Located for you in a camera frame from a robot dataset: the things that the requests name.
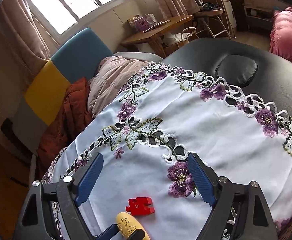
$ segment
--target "yellow cushion panel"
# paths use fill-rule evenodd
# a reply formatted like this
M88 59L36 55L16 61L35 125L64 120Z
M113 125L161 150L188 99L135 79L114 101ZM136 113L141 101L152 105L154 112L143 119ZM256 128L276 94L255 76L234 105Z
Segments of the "yellow cushion panel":
M69 81L48 60L29 86L24 98L33 112L50 125L59 112L69 85Z

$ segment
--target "wooden desk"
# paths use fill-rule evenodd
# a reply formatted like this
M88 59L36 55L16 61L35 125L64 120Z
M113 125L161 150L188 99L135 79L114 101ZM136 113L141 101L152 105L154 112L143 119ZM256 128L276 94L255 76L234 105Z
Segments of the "wooden desk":
M161 45L157 38L169 32L170 30L177 28L186 22L191 21L192 19L193 19L192 15L175 16L169 18L170 22L165 23L146 33L144 32L136 33L122 41L121 44L124 47L128 47L129 45L147 42L158 56L166 58L163 46Z

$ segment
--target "pink bedding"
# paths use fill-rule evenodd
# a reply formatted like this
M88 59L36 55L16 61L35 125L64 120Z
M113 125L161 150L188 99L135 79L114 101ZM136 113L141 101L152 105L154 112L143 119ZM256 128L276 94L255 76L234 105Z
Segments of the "pink bedding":
M106 57L98 68L97 76L91 79L87 108L94 119L110 104L129 78L151 61Z
M275 11L270 52L292 62L292 8Z

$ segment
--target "blue gripper pad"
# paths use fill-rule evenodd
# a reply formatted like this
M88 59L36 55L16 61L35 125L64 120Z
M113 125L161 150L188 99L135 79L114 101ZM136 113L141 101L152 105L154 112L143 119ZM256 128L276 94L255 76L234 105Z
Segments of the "blue gripper pad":
M198 189L198 192L202 196L203 200L208 203L211 207L214 207L216 204L216 198L214 196L214 187L208 179L206 173L202 167L197 162L196 158L190 154L187 158L188 169L193 177L195 185Z
M82 203L86 202L92 188L94 187L101 170L104 166L104 157L102 154L98 153L98 155L94 158L94 160L91 160L81 168L85 168L87 165L90 165L89 168L86 170L85 174L82 176L82 179L78 183L78 188L77 188L77 196L75 197L75 203L79 207Z

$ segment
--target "stool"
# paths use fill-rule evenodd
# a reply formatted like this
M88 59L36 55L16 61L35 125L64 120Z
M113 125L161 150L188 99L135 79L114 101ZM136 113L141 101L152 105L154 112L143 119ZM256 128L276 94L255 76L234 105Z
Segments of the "stool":
M204 24L205 28L208 30L208 32L211 34L211 36L213 38L216 38L216 36L222 34L223 32L226 32L227 35L228 35L228 38L231 40L231 37L230 37L227 29L225 28L225 25L223 24L222 20L219 17L220 14L223 14L223 9L222 8L219 9L219 10L214 10L214 11L200 11L200 12L194 13L194 19L195 20L200 19L202 21L202 23ZM219 32L217 34L214 34L212 32L212 30L209 28L209 18L212 18L212 19L214 19L216 21L219 21L222 24L224 30L222 30L221 32Z

